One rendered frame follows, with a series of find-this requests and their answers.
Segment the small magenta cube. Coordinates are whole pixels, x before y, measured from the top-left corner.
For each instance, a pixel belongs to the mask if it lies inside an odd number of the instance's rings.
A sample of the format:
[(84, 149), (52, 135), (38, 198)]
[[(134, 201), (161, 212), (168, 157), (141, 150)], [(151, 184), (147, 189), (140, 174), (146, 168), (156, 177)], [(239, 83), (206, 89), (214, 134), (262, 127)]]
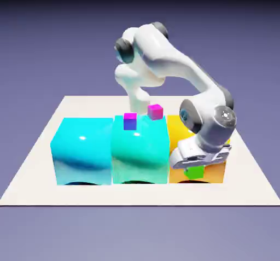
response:
[(164, 109), (159, 104), (149, 105), (147, 114), (151, 120), (160, 120), (164, 116)]

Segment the small purple cube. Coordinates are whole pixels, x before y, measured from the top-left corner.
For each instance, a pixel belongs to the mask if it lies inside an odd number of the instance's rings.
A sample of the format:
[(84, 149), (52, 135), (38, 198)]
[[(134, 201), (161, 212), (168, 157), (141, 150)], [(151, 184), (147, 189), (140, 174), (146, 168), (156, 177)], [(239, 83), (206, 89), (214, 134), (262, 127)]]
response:
[(136, 130), (137, 129), (137, 113), (130, 112), (124, 113), (124, 130)]

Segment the small green cube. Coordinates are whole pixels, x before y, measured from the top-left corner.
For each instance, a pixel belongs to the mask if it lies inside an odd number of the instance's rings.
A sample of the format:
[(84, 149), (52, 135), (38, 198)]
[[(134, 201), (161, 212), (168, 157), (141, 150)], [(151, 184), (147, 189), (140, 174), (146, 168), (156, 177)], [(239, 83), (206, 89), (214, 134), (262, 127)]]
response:
[(194, 180), (194, 179), (203, 178), (204, 171), (205, 171), (205, 167), (203, 165), (202, 166), (194, 166), (194, 167), (186, 168), (184, 170), (184, 174), (188, 179)]

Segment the large turquoise box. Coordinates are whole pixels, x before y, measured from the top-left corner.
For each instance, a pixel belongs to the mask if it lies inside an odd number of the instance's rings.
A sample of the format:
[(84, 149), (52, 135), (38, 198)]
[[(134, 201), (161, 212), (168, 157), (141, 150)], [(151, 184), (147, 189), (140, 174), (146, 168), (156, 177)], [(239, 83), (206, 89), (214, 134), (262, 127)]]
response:
[(117, 115), (112, 128), (113, 183), (166, 184), (169, 175), (170, 139), (166, 118), (137, 117), (135, 130), (124, 130), (124, 117)]

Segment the large cyan box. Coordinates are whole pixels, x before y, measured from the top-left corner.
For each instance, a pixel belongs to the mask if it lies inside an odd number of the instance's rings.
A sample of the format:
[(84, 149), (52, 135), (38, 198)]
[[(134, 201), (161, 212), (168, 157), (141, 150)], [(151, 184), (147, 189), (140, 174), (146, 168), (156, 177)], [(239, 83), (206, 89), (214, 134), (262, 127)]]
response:
[(63, 118), (51, 143), (58, 185), (110, 185), (113, 118)]

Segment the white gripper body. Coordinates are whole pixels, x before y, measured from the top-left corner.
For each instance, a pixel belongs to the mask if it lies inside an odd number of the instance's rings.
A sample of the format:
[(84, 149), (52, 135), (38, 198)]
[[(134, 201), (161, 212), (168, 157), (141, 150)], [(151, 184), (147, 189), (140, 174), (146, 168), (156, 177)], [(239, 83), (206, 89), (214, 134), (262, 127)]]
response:
[(220, 164), (227, 160), (230, 150), (228, 143), (217, 147), (204, 146), (197, 136), (192, 136), (178, 142), (169, 162), (173, 169)]

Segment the large orange box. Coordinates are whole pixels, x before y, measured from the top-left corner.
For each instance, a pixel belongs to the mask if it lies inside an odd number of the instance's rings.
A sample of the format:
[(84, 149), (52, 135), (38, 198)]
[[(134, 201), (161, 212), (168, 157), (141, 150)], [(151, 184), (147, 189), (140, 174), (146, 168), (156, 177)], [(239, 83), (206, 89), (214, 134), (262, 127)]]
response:
[[(178, 115), (167, 116), (167, 128), (170, 137), (170, 153), (177, 147), (178, 141), (194, 134), (181, 122)], [(170, 168), (169, 183), (223, 183), (226, 162), (205, 166), (203, 178), (190, 180), (183, 169)]]

